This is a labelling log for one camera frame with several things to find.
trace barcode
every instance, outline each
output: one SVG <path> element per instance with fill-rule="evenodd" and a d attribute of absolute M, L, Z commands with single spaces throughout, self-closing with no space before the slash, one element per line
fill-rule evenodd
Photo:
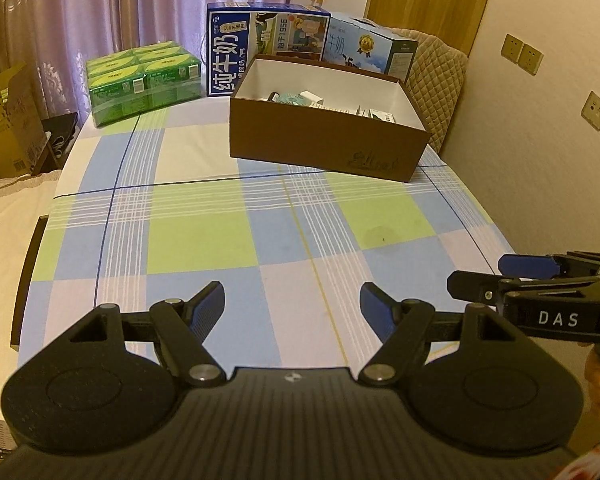
<path fill-rule="evenodd" d="M 134 94 L 144 92 L 144 79 L 134 79 Z"/>

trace quilted chair back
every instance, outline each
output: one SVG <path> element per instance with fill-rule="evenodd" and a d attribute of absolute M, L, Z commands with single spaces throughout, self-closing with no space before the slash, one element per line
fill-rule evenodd
<path fill-rule="evenodd" d="M 439 153 L 464 84 L 468 58 L 437 36 L 408 28 L 391 30 L 418 41 L 406 86 L 432 133 L 429 144 Z"/>

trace wall socket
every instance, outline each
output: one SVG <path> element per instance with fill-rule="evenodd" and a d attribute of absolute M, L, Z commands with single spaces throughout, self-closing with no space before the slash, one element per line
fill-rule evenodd
<path fill-rule="evenodd" d="M 536 75 L 543 57 L 544 54 L 542 52 L 525 43 L 522 46 L 522 53 L 518 59 L 518 66 L 531 75 Z"/>
<path fill-rule="evenodd" d="M 589 121 L 591 126 L 600 131 L 600 97 L 595 92 L 591 92 L 587 102 L 584 103 L 582 116 Z"/>
<path fill-rule="evenodd" d="M 502 45 L 502 50 L 500 51 L 500 54 L 502 54 L 503 57 L 506 57 L 510 61 L 517 63 L 518 58 L 520 57 L 520 53 L 522 52 L 523 44 L 524 42 L 522 40 L 519 40 L 518 38 L 507 34 L 504 39 L 504 44 Z"/>

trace curtain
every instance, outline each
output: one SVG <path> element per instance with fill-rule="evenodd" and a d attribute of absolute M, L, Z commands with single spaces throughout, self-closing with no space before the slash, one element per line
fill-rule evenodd
<path fill-rule="evenodd" d="M 223 1 L 285 0 L 0 0 L 0 72 L 27 63 L 41 116 L 83 123 L 86 60 L 167 40 L 201 57 L 206 3 Z"/>

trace plaid tablecloth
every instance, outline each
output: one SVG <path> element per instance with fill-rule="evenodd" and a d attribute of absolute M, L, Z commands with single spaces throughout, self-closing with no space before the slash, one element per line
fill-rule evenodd
<path fill-rule="evenodd" d="M 101 129 L 89 120 L 56 193 L 19 364 L 99 303 L 146 310 L 219 280 L 226 308 L 205 346 L 228 373 L 236 365 L 357 373 L 380 345 L 360 314 L 362 283 L 458 311 L 448 275 L 493 272 L 510 251 L 430 148 L 408 184 L 237 160 L 225 98 Z M 147 344 L 128 348 L 155 359 Z"/>

